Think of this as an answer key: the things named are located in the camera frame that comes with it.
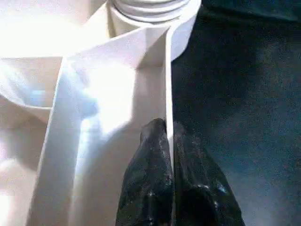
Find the white plastic tray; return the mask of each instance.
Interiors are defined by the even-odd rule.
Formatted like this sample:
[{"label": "white plastic tray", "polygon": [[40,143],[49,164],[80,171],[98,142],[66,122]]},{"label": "white plastic tray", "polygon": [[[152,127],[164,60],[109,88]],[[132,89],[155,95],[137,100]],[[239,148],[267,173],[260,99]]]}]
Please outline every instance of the white plastic tray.
[{"label": "white plastic tray", "polygon": [[[26,75],[23,79],[33,87],[29,93],[43,87],[44,94],[47,91],[50,94],[45,95],[50,101],[37,104],[40,99],[28,98],[22,92],[8,95],[7,90],[11,89],[0,90],[6,105],[0,119],[5,118],[2,120],[5,124],[10,113],[16,115],[15,120],[3,127],[22,128],[28,122],[31,125],[31,120],[35,120],[31,116],[47,122],[52,109],[37,180],[35,170],[31,176],[25,176],[30,182],[23,213],[28,211],[32,186],[36,183],[27,225],[113,226],[124,171],[139,145],[142,125],[152,119],[166,119],[173,157],[170,62],[188,43],[200,6],[199,0],[192,1],[191,10],[181,18],[157,25],[135,22],[112,5],[103,4],[81,28],[76,47],[66,52],[69,56],[63,57],[57,74],[54,71],[61,64],[61,56],[30,61],[2,58]],[[41,69],[42,65],[51,70]],[[49,72],[49,76],[43,76],[47,73],[39,70]],[[37,76],[31,77],[31,71],[37,71]],[[9,87],[14,87],[11,80],[7,81]],[[14,94],[20,93],[20,87]],[[45,129],[45,124],[42,125],[41,137],[37,137],[39,144]],[[18,225],[9,218],[5,226]]]}]

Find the dark blue surface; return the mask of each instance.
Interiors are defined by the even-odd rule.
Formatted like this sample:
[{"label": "dark blue surface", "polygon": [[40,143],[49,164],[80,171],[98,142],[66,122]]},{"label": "dark blue surface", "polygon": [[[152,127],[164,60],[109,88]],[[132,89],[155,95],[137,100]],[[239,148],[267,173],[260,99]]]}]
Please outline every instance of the dark blue surface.
[{"label": "dark blue surface", "polygon": [[174,120],[224,171],[247,226],[301,225],[301,28],[198,16]]},{"label": "dark blue surface", "polygon": [[203,0],[202,3],[209,8],[288,21],[301,21],[301,2],[299,0]]}]

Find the white bottle cap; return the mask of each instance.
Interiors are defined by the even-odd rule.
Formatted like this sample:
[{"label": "white bottle cap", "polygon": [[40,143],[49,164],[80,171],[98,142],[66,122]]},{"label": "white bottle cap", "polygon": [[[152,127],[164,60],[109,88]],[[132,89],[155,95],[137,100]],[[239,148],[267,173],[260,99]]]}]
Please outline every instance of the white bottle cap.
[{"label": "white bottle cap", "polygon": [[164,23],[178,18],[190,0],[113,0],[125,16],[146,23]]}]

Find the plastic compartment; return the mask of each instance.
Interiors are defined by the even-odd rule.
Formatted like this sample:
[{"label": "plastic compartment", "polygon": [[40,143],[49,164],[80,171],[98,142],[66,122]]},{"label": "plastic compartment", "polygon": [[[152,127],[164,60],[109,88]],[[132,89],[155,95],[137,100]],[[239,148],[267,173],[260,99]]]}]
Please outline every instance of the plastic compartment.
[{"label": "plastic compartment", "polygon": [[0,105],[0,122],[9,118],[10,125],[15,125],[12,128],[1,123],[0,127],[0,225],[22,226],[26,223],[46,124],[6,100],[0,100]]},{"label": "plastic compartment", "polygon": [[0,95],[48,122],[61,61],[61,57],[0,58]]},{"label": "plastic compartment", "polygon": [[[150,33],[63,60],[27,225],[113,226],[142,125],[165,118],[172,139],[166,30]],[[154,48],[161,53],[148,57]]]}]

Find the white plastic structure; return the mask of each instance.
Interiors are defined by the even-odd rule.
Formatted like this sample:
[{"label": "white plastic structure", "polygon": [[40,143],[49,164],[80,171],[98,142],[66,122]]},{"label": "white plastic structure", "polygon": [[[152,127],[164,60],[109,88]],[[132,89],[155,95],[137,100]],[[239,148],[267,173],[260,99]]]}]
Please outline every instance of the white plastic structure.
[{"label": "white plastic structure", "polygon": [[[22,128],[36,118],[49,119],[38,175],[24,174],[30,181],[21,211],[24,217],[30,209],[27,226],[115,225],[123,174],[142,125],[152,119],[166,120],[173,161],[171,61],[185,50],[201,1],[177,3],[184,3],[180,14],[171,10],[170,20],[146,23],[106,2],[79,29],[63,58],[1,59],[0,125]],[[45,131],[45,126],[38,127]],[[21,180],[23,174],[15,172],[5,171],[4,178]],[[16,185],[0,189],[9,194]],[[17,219],[4,225],[23,225],[24,218]]]},{"label": "white plastic structure", "polygon": [[166,120],[173,161],[171,61],[186,48],[200,6],[191,2],[155,25],[107,3],[117,37],[64,57],[28,226],[115,225],[123,174],[152,119]]},{"label": "white plastic structure", "polygon": [[147,23],[162,23],[180,17],[190,0],[114,0],[127,17]]}]

